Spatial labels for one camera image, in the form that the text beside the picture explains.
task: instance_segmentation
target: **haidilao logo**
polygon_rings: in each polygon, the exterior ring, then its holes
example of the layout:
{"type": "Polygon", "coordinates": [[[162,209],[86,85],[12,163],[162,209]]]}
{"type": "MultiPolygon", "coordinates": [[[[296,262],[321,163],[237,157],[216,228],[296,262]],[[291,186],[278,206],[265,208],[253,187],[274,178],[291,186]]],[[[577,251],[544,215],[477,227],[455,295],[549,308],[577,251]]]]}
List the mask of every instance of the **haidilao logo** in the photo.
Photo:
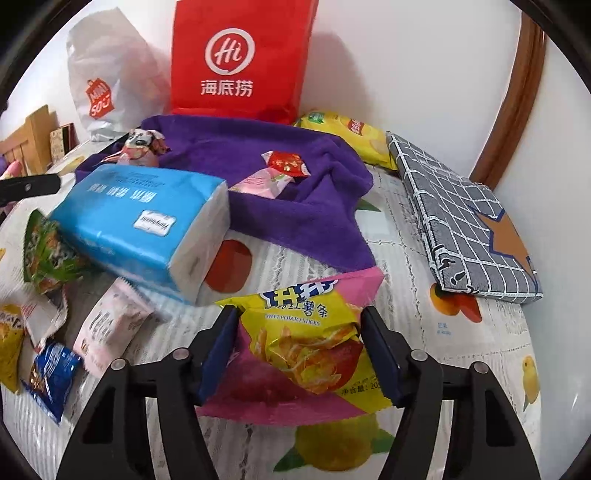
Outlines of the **haidilao logo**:
{"type": "Polygon", "coordinates": [[[205,63],[219,75],[235,75],[244,70],[255,56],[255,41],[240,28],[217,32],[205,47],[205,63]]]}

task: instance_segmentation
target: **folded cloth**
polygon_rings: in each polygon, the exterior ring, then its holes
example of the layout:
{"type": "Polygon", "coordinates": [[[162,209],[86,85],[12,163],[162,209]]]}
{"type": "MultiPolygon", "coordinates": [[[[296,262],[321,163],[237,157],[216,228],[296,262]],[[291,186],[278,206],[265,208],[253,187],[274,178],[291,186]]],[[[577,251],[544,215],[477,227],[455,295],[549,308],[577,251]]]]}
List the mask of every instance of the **folded cloth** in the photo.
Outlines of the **folded cloth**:
{"type": "MultiPolygon", "coordinates": [[[[153,116],[141,128],[166,137],[171,150],[160,157],[162,168],[221,177],[229,187],[265,168],[264,152],[300,155],[311,176],[290,183],[278,198],[229,192],[230,228],[341,272],[375,266],[355,222],[357,202],[372,187],[372,176],[341,138],[288,125],[186,115],[153,116]]],[[[89,157],[76,170],[77,180],[116,149],[89,157]]]]}
{"type": "Polygon", "coordinates": [[[490,188],[402,137],[386,136],[440,287],[516,303],[542,298],[530,255],[490,188]]]}

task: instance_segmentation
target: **red paper bag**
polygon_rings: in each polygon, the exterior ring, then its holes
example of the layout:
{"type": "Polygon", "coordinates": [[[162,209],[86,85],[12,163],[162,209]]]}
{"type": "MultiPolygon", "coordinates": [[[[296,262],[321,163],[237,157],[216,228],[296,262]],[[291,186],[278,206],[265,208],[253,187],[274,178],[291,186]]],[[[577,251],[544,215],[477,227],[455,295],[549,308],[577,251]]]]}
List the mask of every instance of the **red paper bag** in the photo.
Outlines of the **red paper bag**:
{"type": "Polygon", "coordinates": [[[318,0],[181,0],[173,113],[296,120],[318,0]]]}

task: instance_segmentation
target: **yellow snack bag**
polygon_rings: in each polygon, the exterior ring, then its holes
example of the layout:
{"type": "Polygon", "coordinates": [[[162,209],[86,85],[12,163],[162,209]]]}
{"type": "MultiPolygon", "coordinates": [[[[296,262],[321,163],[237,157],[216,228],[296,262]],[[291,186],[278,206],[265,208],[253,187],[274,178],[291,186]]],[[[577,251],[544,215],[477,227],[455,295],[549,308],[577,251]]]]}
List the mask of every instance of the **yellow snack bag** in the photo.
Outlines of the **yellow snack bag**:
{"type": "Polygon", "coordinates": [[[202,414],[257,424],[314,424],[391,406],[359,338],[361,310],[383,278],[373,267],[217,302],[242,310],[243,333],[226,385],[202,414]],[[243,402],[239,416],[237,401],[243,402]],[[297,418],[289,417],[296,412],[297,418]]]}
{"type": "Polygon", "coordinates": [[[386,145],[386,134],[348,116],[333,112],[310,112],[295,124],[297,127],[338,135],[369,165],[398,170],[386,145]]]}
{"type": "Polygon", "coordinates": [[[0,306],[0,381],[13,393],[18,391],[18,356],[25,330],[17,305],[0,306]]]}

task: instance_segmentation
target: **blue tissue pack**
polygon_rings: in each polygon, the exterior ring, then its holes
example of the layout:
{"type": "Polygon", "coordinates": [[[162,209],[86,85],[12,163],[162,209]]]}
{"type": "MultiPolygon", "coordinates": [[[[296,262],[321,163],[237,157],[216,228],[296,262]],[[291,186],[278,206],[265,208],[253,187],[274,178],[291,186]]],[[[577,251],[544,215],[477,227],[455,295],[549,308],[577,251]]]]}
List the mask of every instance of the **blue tissue pack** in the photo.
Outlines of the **blue tissue pack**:
{"type": "Polygon", "coordinates": [[[106,270],[194,303],[230,226],[228,187],[200,173],[108,164],[50,217],[106,270]]]}

